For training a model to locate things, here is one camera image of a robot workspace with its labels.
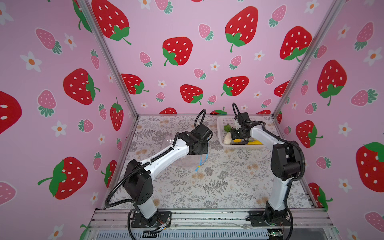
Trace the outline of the clear zip bag blue zipper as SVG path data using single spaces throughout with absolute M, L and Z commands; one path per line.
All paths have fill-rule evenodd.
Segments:
M 209 157 L 209 153 L 207 153 L 205 156 L 201 155 L 201 157 L 200 157 L 200 162 L 199 162 L 199 164 L 198 164 L 198 166 L 197 166 L 197 168 L 196 168 L 196 172 L 197 172 L 197 171 L 202 167 L 202 165 L 207 161 L 208 157 Z

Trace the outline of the white plastic mesh basket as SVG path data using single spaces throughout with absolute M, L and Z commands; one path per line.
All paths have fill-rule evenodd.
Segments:
M 224 150 L 272 149 L 273 139 L 261 126 L 250 126 L 255 119 L 239 121 L 235 117 L 219 117 L 217 130 L 220 145 Z

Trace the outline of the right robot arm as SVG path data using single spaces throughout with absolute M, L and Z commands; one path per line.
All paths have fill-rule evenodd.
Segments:
M 266 129 L 266 123 L 235 118 L 231 129 L 232 139 L 253 138 L 260 141 L 272 153 L 271 170 L 274 174 L 272 193 L 266 203 L 264 218 L 271 222 L 288 212 L 288 197 L 294 181 L 305 173 L 305 157 L 298 143 L 285 140 Z

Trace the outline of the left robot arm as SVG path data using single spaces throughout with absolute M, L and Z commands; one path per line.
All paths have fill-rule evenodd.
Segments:
M 192 131 L 176 133 L 174 141 L 169 147 L 156 155 L 143 160 L 132 160 L 128 163 L 123 188 L 134 201 L 135 209 L 145 220 L 155 220 L 159 215 L 152 198 L 154 193 L 153 180 L 167 167 L 178 159 L 189 155 L 208 154 L 208 142 L 213 132 L 200 124 Z

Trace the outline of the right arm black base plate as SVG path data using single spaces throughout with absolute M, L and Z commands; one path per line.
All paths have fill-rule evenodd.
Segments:
M 249 211 L 246 221 L 253 227 L 289 227 L 291 219 L 287 211 Z

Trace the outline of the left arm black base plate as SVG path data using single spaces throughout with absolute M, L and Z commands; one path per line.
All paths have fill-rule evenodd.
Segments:
M 146 219 L 142 213 L 134 213 L 130 217 L 131 228 L 167 228 L 171 226 L 172 212 L 160 211 L 150 219 Z

